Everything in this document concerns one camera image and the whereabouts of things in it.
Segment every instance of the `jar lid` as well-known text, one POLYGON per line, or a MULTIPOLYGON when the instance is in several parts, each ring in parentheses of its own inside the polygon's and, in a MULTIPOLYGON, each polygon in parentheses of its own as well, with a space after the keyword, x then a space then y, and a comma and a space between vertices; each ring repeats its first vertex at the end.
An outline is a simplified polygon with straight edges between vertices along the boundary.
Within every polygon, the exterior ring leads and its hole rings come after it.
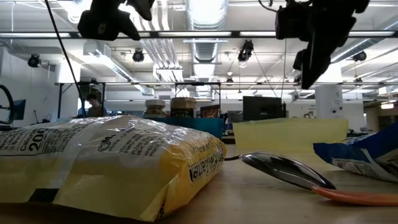
POLYGON ((174 102, 176 102, 176 101, 178 101, 178 102, 192 102, 192 103, 196 103, 197 102, 197 100, 195 98, 192 98, 192 97, 175 97, 175 98, 172 98, 172 101, 174 101, 174 102))
POLYGON ((166 102, 164 100, 146 100, 145 106, 166 106, 166 102))

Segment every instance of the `chip bag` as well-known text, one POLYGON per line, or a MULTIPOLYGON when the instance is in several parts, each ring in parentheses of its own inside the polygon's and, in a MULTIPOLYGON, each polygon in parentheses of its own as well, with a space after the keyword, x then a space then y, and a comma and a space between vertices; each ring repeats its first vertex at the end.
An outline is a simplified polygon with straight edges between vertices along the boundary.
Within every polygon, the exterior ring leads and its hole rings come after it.
POLYGON ((153 222, 219 171, 214 136, 134 116, 0 133, 0 202, 44 202, 153 222))
POLYGON ((325 162, 357 174, 398 183, 398 123, 382 131, 338 143, 315 143, 325 162))

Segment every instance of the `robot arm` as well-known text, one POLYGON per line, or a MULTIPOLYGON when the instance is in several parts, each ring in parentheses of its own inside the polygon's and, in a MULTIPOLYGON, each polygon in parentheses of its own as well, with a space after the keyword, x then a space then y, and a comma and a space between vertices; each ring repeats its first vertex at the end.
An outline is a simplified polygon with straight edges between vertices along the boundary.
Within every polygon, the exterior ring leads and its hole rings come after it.
MULTIPOLYGON (((133 40, 139 33, 128 12, 118 10, 121 3, 132 6, 145 20, 150 21, 150 9, 154 0, 93 0, 89 11, 83 12, 78 25, 82 37, 99 40, 115 40, 119 32, 133 40)), ((295 59, 293 68, 301 71, 303 89, 309 89, 330 65, 330 55, 342 47, 353 28, 355 13, 362 13, 369 0, 286 0, 286 6, 274 10, 259 3, 267 10, 276 12, 276 38, 298 38, 308 42, 295 59)))
POLYGON ((301 71, 303 89, 309 89, 330 65, 330 55, 347 41, 349 31, 369 0, 286 0, 276 13, 275 30, 279 40, 299 38, 307 48, 296 55, 293 68, 301 71))

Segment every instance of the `person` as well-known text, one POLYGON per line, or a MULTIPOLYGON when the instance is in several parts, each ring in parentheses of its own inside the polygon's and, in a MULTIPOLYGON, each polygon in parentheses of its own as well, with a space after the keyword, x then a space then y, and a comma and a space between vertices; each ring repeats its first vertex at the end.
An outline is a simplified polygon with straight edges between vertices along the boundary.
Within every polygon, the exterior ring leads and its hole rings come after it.
POLYGON ((90 93, 87 95, 86 100, 91 104, 91 108, 88 109, 87 117, 99 118, 107 115, 106 108, 102 109, 102 105, 98 102, 97 96, 90 93))

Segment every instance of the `blue bin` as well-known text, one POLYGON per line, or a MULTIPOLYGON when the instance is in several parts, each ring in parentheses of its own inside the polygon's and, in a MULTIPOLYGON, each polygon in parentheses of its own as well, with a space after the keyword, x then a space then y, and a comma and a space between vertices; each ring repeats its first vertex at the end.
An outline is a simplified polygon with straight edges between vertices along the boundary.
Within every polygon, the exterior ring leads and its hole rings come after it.
POLYGON ((223 118, 151 118, 154 121, 166 124, 192 128, 198 131, 204 131, 221 139, 223 137, 223 118))

